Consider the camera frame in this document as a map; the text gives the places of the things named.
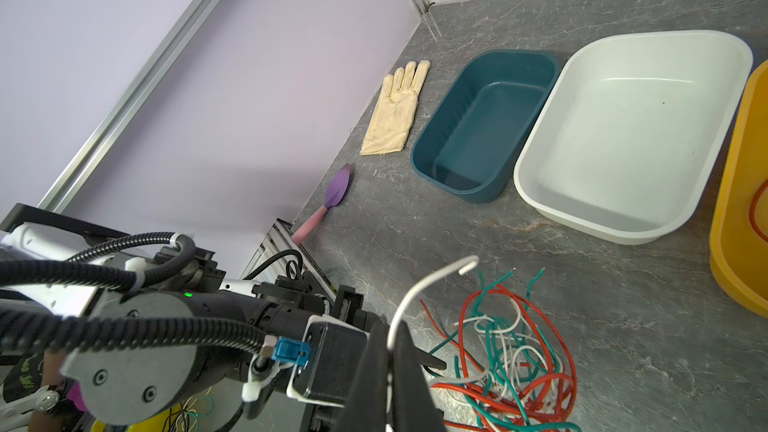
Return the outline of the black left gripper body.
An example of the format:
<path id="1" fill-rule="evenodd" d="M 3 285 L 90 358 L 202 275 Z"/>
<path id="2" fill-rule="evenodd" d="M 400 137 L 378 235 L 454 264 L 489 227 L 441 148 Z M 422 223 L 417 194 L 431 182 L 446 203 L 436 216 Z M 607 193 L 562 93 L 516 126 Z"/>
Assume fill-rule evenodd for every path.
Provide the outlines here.
<path id="1" fill-rule="evenodd" d="M 281 326 L 275 333 L 298 340 L 304 332 L 308 319 L 314 315 L 328 315 L 358 329 L 370 332 L 379 317 L 362 309 L 363 296 L 353 288 L 344 286 L 341 294 L 329 294 L 314 278 L 279 276 L 274 283 L 257 281 L 252 293 L 258 299 L 268 300 L 281 306 L 263 307 L 260 310 L 259 326 L 263 329 Z M 269 404 L 272 395 L 285 394 L 289 373 L 278 374 L 266 388 L 266 395 L 251 404 L 251 418 L 257 419 L 263 411 L 275 413 L 277 409 Z M 298 417 L 296 406 L 288 406 L 289 417 L 299 424 L 301 431 L 329 431 L 337 423 L 344 409 L 304 403 L 303 415 Z"/>

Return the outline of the yellow plastic bin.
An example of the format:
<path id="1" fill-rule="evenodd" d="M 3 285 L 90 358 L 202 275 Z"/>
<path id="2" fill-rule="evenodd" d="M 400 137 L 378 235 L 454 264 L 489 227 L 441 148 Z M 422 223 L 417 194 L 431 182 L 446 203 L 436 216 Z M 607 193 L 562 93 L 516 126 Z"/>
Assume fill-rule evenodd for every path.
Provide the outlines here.
<path id="1" fill-rule="evenodd" d="M 747 310 L 767 316 L 767 64 L 748 79 L 710 231 L 713 277 Z"/>

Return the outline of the teal plastic bin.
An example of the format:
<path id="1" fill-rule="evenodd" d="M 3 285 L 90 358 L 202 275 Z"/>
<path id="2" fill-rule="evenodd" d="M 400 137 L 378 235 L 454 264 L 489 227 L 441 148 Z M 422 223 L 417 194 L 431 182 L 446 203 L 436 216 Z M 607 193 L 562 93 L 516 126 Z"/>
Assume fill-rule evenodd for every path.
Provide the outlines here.
<path id="1" fill-rule="evenodd" d="M 557 78 L 543 51 L 493 50 L 471 60 L 411 153 L 421 178 L 470 203 L 495 200 Z"/>

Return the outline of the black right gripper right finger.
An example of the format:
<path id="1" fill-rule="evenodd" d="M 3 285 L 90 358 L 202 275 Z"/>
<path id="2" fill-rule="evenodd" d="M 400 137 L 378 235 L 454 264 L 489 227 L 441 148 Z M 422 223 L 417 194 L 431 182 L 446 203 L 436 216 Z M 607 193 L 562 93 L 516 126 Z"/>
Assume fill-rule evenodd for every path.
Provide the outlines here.
<path id="1" fill-rule="evenodd" d="M 434 404 L 405 323 L 396 329 L 391 371 L 393 430 L 445 432 L 443 417 Z"/>

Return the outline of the white plastic bin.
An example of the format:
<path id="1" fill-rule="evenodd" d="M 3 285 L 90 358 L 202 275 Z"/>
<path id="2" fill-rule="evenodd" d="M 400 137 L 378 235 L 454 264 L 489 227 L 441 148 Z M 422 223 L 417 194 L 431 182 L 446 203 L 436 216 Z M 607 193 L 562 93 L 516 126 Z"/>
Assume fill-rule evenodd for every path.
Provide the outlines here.
<path id="1" fill-rule="evenodd" d="M 695 212 L 753 66 L 719 31 L 624 34 L 564 66 L 514 170 L 541 215 L 621 245 Z"/>

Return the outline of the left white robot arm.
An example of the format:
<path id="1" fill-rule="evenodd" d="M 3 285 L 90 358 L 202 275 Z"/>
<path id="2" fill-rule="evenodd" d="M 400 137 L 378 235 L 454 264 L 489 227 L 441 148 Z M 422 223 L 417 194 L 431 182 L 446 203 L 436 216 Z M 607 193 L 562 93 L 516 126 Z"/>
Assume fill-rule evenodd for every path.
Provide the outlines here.
<path id="1" fill-rule="evenodd" d="M 1 223 L 1 348 L 61 354 L 57 397 L 123 429 L 221 383 L 229 431 L 282 393 L 304 431 L 441 431 L 418 349 L 290 247 L 242 280 L 178 232 L 130 235 L 25 204 Z M 280 272 L 264 277 L 268 265 Z"/>

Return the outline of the purple pink spatula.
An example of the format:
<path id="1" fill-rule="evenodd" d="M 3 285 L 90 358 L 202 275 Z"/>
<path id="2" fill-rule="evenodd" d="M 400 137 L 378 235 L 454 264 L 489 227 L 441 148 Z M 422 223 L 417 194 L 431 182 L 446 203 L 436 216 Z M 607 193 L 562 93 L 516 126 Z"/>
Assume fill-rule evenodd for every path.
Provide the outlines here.
<path id="1" fill-rule="evenodd" d="M 308 235 L 323 220 L 326 213 L 338 206 L 343 200 L 351 181 L 352 166 L 345 164 L 332 178 L 326 189 L 324 204 L 319 207 L 298 229 L 293 233 L 291 239 L 301 245 Z"/>

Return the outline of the cream fabric glove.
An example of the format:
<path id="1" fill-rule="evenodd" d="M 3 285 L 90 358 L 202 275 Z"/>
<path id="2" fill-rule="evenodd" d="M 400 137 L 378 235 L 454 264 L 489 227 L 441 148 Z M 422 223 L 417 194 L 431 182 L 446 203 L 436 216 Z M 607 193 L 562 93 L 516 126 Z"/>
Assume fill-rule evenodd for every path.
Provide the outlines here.
<path id="1" fill-rule="evenodd" d="M 410 61 L 383 78 L 360 155 L 402 151 L 414 122 L 418 98 L 431 63 Z"/>

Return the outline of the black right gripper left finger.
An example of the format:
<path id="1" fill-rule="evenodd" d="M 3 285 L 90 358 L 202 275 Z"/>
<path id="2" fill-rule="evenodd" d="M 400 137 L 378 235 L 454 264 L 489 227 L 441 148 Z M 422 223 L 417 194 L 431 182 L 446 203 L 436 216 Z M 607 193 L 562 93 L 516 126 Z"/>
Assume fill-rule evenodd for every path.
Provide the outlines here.
<path id="1" fill-rule="evenodd" d="M 345 407 L 333 431 L 386 430 L 390 359 L 387 335 L 386 324 L 378 321 L 373 325 Z"/>

